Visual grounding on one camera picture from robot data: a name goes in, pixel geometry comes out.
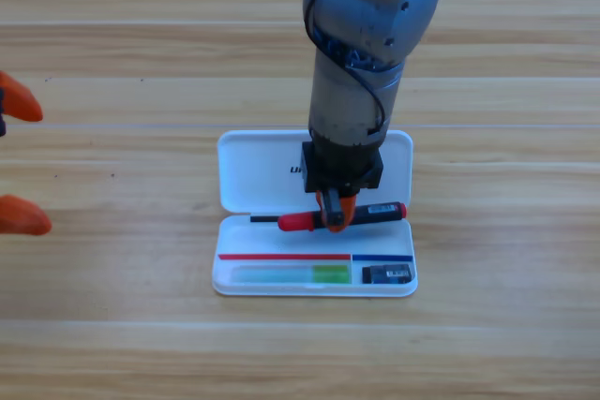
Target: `green object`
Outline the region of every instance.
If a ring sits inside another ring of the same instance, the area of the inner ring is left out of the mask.
[[[348,266],[314,266],[312,282],[349,284],[350,268]]]

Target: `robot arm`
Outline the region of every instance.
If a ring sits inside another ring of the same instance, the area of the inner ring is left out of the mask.
[[[6,134],[2,114],[27,122],[42,120],[36,98],[25,86],[0,71],[0,137]],[[46,214],[29,200],[15,196],[0,196],[0,234],[46,234],[52,223]]]
[[[317,47],[302,149],[305,191],[333,232],[353,219],[355,196],[379,186],[379,148],[390,125],[405,60],[438,0],[304,0]]]

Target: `red screwdriver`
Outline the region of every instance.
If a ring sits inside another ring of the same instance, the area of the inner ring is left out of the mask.
[[[406,218],[406,214],[406,205],[399,201],[357,206],[350,226],[402,220]],[[279,229],[283,231],[313,231],[325,228],[320,211],[281,216],[255,215],[250,217],[250,222],[277,222]]]

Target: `red stripe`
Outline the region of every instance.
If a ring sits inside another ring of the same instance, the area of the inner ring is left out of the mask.
[[[282,260],[282,259],[335,259],[335,260],[350,260],[350,255],[343,254],[331,254],[331,255],[308,255],[304,254],[268,254],[268,253],[225,253],[220,254],[218,256],[219,259],[272,259],[272,260]]]

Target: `tabletop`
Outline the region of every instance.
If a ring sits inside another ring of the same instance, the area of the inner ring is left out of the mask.
[[[218,137],[306,127],[302,0],[0,0],[0,398],[600,398],[600,0],[440,0],[414,141],[410,298],[224,297]]]

